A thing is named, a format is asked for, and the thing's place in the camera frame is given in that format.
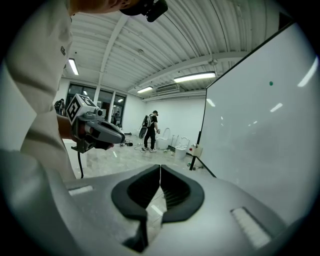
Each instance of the ceiling beam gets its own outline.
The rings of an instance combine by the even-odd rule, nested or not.
[[[186,70],[193,67],[201,66],[201,65],[206,65],[212,59],[216,59],[218,62],[238,62],[243,57],[245,57],[248,53],[249,53],[248,51],[229,51],[229,52],[213,53],[212,56],[209,54],[201,57],[192,58],[192,59],[180,62],[178,64],[172,65],[170,67],[167,67],[157,73],[154,73],[148,76],[147,78],[141,80],[139,83],[129,87],[127,92],[131,92],[136,88],[141,89],[143,86],[150,83],[151,81],[167,76],[169,74],[172,74],[181,70]]]
[[[112,31],[109,42],[105,48],[102,63],[101,63],[101,68],[100,68],[101,73],[99,75],[99,83],[98,83],[99,85],[101,84],[101,80],[103,78],[103,73],[104,73],[111,49],[114,46],[120,31],[122,30],[122,28],[124,27],[128,19],[129,19],[129,16],[122,14],[117,24],[115,25],[114,30]]]

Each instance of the gray floor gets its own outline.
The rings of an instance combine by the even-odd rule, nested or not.
[[[187,164],[191,162],[191,156],[186,155],[184,159],[175,159],[175,153],[171,151],[164,152],[163,150],[158,150],[155,153],[149,151],[143,152],[141,150],[142,146],[137,146],[138,143],[142,143],[141,139],[134,135],[126,136],[126,139],[132,141],[133,146],[120,146],[117,144],[109,150],[95,148],[89,150],[86,153],[87,168],[83,169],[84,177],[91,178],[110,175],[133,170],[149,164],[174,165],[185,169],[186,172],[190,172]],[[194,172],[212,178],[205,169],[198,169]],[[74,173],[77,179],[81,177],[79,168],[74,169]],[[147,234],[149,243],[151,243],[160,232],[162,214],[166,210],[164,194],[162,189],[159,188],[149,206],[146,208],[148,213]]]
[[[149,164],[175,165],[188,170],[187,164],[191,162],[192,157],[186,155],[184,159],[175,159],[175,153],[158,150],[155,153],[146,151],[142,153],[142,146],[135,146],[141,143],[141,139],[132,135],[125,137],[133,142],[133,146],[114,145],[108,150],[91,149],[87,154],[87,168],[83,168],[85,178],[116,174],[139,168]],[[74,170],[77,179],[81,177],[80,169]]]

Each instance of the corrugated metal ceiling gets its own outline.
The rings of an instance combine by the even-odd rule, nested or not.
[[[247,54],[279,26],[279,10],[268,0],[167,0],[167,4],[168,11],[153,23],[142,15],[129,17],[114,41],[110,38],[123,15],[120,12],[73,16],[69,56],[75,59],[80,75],[76,77],[69,65],[64,75],[94,83],[100,80],[103,85],[132,93],[198,72],[216,71],[220,76],[241,59],[234,59],[234,52]],[[108,44],[112,47],[104,66]],[[183,68],[189,60],[211,55],[214,58],[218,53],[226,55],[215,65],[196,62]],[[182,68],[175,70],[177,64]],[[157,75],[164,69],[169,72]],[[194,80],[180,85],[187,91],[201,90],[212,81]]]

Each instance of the headset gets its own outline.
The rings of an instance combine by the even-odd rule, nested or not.
[[[168,10],[168,5],[165,0],[159,0],[154,3],[154,0],[140,0],[139,3],[128,9],[122,9],[122,12],[128,16],[144,15],[148,22],[154,22],[162,14]]]

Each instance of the toilet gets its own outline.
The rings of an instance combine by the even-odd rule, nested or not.
[[[187,137],[182,137],[179,146],[175,147],[175,158],[183,159],[186,156],[187,148],[190,140]]]
[[[166,150],[169,146],[170,129],[166,128],[163,136],[155,139],[155,147],[158,150]]]

